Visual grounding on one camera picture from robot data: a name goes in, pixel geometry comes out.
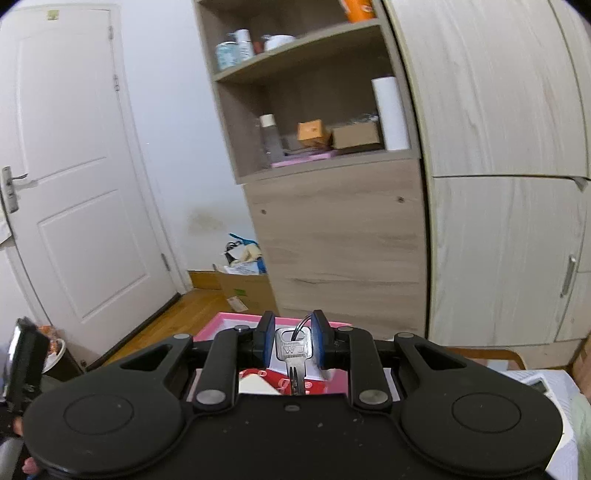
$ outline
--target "metal screw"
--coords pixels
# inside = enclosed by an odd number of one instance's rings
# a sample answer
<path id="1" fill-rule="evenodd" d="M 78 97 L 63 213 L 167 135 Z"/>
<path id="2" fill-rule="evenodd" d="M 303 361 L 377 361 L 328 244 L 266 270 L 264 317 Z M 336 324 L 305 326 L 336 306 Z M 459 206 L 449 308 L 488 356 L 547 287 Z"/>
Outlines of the metal screw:
<path id="1" fill-rule="evenodd" d="M 203 390 L 196 398 L 203 405 L 217 405 L 226 400 L 226 394 L 221 390 Z"/>
<path id="2" fill-rule="evenodd" d="M 359 399 L 367 405 L 380 405 L 388 399 L 388 394 L 381 390 L 363 390 L 359 394 Z"/>

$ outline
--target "key ring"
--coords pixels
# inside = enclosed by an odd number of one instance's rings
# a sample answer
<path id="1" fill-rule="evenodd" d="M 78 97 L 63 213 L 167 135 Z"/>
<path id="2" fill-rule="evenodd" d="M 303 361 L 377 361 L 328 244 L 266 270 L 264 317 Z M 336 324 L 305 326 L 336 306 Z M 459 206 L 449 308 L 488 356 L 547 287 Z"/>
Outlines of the key ring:
<path id="1" fill-rule="evenodd" d="M 294 333 L 291 335 L 291 341 L 294 342 L 297 339 L 297 334 L 301 332 L 302 328 L 304 327 L 304 325 L 306 324 L 306 322 L 308 320 L 311 320 L 312 318 L 312 314 L 309 313 L 308 315 L 306 315 L 300 323 L 297 324 L 297 327 L 295 327 L 294 329 Z"/>

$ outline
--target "wooden floor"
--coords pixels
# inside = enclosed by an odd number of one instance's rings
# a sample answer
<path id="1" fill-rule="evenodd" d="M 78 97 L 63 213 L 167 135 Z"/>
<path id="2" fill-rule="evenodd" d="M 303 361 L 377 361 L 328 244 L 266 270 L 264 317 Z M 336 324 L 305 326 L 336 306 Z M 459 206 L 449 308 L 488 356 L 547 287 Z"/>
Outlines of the wooden floor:
<path id="1" fill-rule="evenodd" d="M 195 335 L 217 313 L 229 312 L 221 290 L 192 290 L 139 332 L 106 362 L 111 363 L 175 333 Z"/>

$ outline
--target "bottle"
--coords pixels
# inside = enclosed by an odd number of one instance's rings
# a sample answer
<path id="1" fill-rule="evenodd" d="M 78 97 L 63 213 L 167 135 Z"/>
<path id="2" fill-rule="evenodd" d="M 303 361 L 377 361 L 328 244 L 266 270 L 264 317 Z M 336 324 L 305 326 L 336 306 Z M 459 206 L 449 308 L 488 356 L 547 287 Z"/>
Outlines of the bottle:
<path id="1" fill-rule="evenodd" d="M 239 61 L 245 61 L 255 56 L 255 52 L 252 49 L 251 34 L 246 29 L 236 30 L 234 32 L 236 42 L 238 43 L 238 59 Z"/>
<path id="2" fill-rule="evenodd" d="M 340 4 L 351 23 L 375 18 L 371 0 L 340 0 Z"/>
<path id="3" fill-rule="evenodd" d="M 283 161 L 283 146 L 281 145 L 281 137 L 279 130 L 275 124 L 274 115 L 263 115 L 261 120 L 262 143 L 269 160 L 269 165 Z"/>
<path id="4" fill-rule="evenodd" d="M 216 46 L 217 66 L 220 71 L 237 65 L 238 59 L 238 44 L 235 41 L 225 41 Z"/>

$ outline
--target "door panel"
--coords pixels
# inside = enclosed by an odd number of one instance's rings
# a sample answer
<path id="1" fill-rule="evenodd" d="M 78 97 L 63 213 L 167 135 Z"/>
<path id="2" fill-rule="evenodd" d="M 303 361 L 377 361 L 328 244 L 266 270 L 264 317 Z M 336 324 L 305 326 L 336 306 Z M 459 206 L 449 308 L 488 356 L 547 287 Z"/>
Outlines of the door panel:
<path id="1" fill-rule="evenodd" d="M 587 338 L 591 331 L 591 273 L 577 273 L 557 340 Z"/>
<path id="2" fill-rule="evenodd" d="M 433 176 L 587 176 L 579 90 L 548 2 L 386 5 Z"/>
<path id="3" fill-rule="evenodd" d="M 577 77 L 585 117 L 587 138 L 591 138 L 591 40 L 585 20 L 566 0 L 550 0 L 564 33 Z M 591 176 L 591 149 L 587 147 L 587 176 Z"/>
<path id="4" fill-rule="evenodd" d="M 322 309 L 376 338 L 424 335 L 418 160 L 316 170 L 244 190 L 281 314 Z"/>
<path id="5" fill-rule="evenodd" d="M 41 304 L 88 363 L 176 292 L 129 153 L 109 25 L 107 10 L 59 7 L 58 20 L 26 9 L 0 28 L 0 162 L 28 174 L 9 219 Z"/>
<path id="6" fill-rule="evenodd" d="M 566 179 L 434 179 L 437 228 L 430 339 L 444 345 L 553 342 L 586 205 Z"/>
<path id="7" fill-rule="evenodd" d="M 591 186 L 589 183 L 583 192 L 583 197 L 587 204 L 587 220 L 578 270 L 579 272 L 591 272 Z"/>

